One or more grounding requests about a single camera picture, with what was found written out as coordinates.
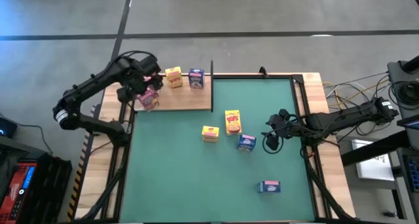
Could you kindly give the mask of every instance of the pink package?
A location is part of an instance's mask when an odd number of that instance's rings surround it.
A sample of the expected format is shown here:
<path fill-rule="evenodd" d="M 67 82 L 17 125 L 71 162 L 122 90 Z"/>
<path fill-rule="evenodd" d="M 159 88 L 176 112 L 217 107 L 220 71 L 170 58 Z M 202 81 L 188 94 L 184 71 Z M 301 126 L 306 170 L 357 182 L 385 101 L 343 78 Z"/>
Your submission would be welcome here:
<path fill-rule="evenodd" d="M 138 95 L 137 99 L 143 105 L 144 109 L 151 111 L 156 105 L 158 105 L 157 92 L 153 87 L 148 87 L 143 95 Z"/>

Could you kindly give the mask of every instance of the computer monitor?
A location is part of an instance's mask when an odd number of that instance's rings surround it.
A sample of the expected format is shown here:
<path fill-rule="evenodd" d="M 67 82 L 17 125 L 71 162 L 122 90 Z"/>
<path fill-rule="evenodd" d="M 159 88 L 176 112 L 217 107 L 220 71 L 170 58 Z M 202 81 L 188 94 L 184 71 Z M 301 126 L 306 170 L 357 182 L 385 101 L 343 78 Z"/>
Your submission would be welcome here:
<path fill-rule="evenodd" d="M 419 130 L 419 115 L 411 116 L 406 119 L 397 121 L 398 126 L 404 126 L 405 128 Z"/>

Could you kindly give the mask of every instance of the cereal box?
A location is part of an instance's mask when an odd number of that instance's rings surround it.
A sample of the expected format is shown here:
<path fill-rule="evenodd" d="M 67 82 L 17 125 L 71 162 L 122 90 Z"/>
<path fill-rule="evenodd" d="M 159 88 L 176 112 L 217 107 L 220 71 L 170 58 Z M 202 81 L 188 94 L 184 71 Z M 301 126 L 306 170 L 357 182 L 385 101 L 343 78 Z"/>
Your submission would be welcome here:
<path fill-rule="evenodd" d="M 189 86 L 191 88 L 203 89 L 204 88 L 204 70 L 190 69 L 189 70 Z"/>
<path fill-rule="evenodd" d="M 240 135 L 237 149 L 245 152 L 252 152 L 256 145 L 256 137 L 248 135 Z"/>
<path fill-rule="evenodd" d="M 220 128 L 214 126 L 204 126 L 202 128 L 202 139 L 206 142 L 218 142 Z"/>
<path fill-rule="evenodd" d="M 257 184 L 258 193 L 280 193 L 281 185 L 279 181 L 262 181 Z"/>
<path fill-rule="evenodd" d="M 153 86 L 149 86 L 143 95 L 137 96 L 137 99 L 143 105 L 144 109 L 150 111 L 158 105 L 157 96 L 158 94 L 155 92 Z"/>
<path fill-rule="evenodd" d="M 242 133 L 242 124 L 240 123 L 240 112 L 238 110 L 225 111 L 225 127 L 228 136 Z"/>
<path fill-rule="evenodd" d="M 170 87 L 175 88 L 183 84 L 182 71 L 180 67 L 172 67 L 165 70 L 166 80 Z"/>

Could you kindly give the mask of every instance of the wooden table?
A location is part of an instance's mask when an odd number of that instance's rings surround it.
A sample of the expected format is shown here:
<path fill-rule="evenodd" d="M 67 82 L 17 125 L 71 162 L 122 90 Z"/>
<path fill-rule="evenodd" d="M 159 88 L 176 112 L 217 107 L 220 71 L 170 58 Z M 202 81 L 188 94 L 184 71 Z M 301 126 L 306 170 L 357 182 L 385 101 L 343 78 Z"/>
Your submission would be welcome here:
<path fill-rule="evenodd" d="M 242 75 L 250 75 L 254 73 L 240 73 Z M 321 77 L 319 73 L 270 73 L 270 75 L 291 75 L 291 74 L 302 74 L 304 77 L 304 85 L 306 95 L 308 98 L 308 106 L 311 113 L 328 113 L 329 108 L 325 93 L 323 91 L 323 85 L 321 83 Z M 103 97 L 99 119 L 103 121 L 117 120 L 120 113 L 120 103 L 117 100 L 116 90 L 120 88 L 118 83 L 112 84 L 105 90 Z M 296 89 L 297 98 L 299 101 L 299 110 L 301 115 L 304 114 L 304 108 L 302 105 L 301 95 L 299 90 Z M 130 109 L 127 108 L 125 119 L 128 120 Z M 330 141 L 336 141 L 334 136 L 327 138 Z M 105 146 L 104 148 L 97 150 L 94 154 L 88 156 L 91 149 L 97 148 L 100 145 L 109 141 L 106 135 L 100 135 L 93 138 L 89 133 L 86 134 L 86 139 L 83 145 L 81 159 L 79 167 L 77 169 L 77 177 L 74 185 L 74 191 L 70 202 L 70 208 L 68 211 L 68 218 L 82 217 L 90 207 L 97 201 L 102 191 L 105 189 L 107 175 L 109 171 L 109 162 L 111 160 L 112 145 Z M 355 217 L 355 211 L 352 204 L 348 184 L 346 182 L 346 176 L 342 161 L 340 159 L 340 153 L 335 145 L 329 143 L 322 143 L 318 147 L 319 158 L 321 161 L 321 168 L 323 170 L 323 176 L 325 184 L 334 196 L 336 201 L 343 207 L 346 213 Z M 322 197 L 318 191 L 316 185 L 315 194 L 316 202 L 318 204 L 319 216 L 325 217 L 325 210 L 322 202 Z M 111 195 L 111 201 L 109 203 L 109 217 L 112 216 L 113 208 L 115 207 L 115 193 L 116 188 Z"/>

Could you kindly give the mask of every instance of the small box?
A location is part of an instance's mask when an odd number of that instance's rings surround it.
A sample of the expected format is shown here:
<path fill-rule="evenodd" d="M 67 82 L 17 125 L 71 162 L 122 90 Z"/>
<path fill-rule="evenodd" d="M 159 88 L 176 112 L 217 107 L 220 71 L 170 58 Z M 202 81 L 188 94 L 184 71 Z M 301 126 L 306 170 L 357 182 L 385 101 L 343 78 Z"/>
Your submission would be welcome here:
<path fill-rule="evenodd" d="M 256 146 L 256 137 L 248 135 L 240 135 L 238 139 L 237 149 L 245 152 L 252 152 Z"/>
<path fill-rule="evenodd" d="M 137 99 L 143 105 L 144 109 L 151 111 L 156 105 L 158 105 L 157 92 L 155 92 L 153 86 L 147 87 L 147 90 L 143 95 L 138 95 Z"/>
<path fill-rule="evenodd" d="M 204 89 L 204 70 L 190 69 L 189 70 L 189 86 L 196 89 Z"/>
<path fill-rule="evenodd" d="M 166 80 L 170 87 L 175 88 L 183 84 L 182 71 L 180 67 L 172 67 L 165 70 Z"/>
<path fill-rule="evenodd" d="M 242 133 L 240 112 L 238 110 L 225 111 L 225 128 L 228 136 Z"/>
<path fill-rule="evenodd" d="M 258 193 L 280 193 L 281 183 L 279 181 L 262 181 L 257 184 Z"/>
<path fill-rule="evenodd" d="M 206 142 L 218 142 L 220 128 L 214 126 L 204 126 L 202 128 L 202 139 Z"/>

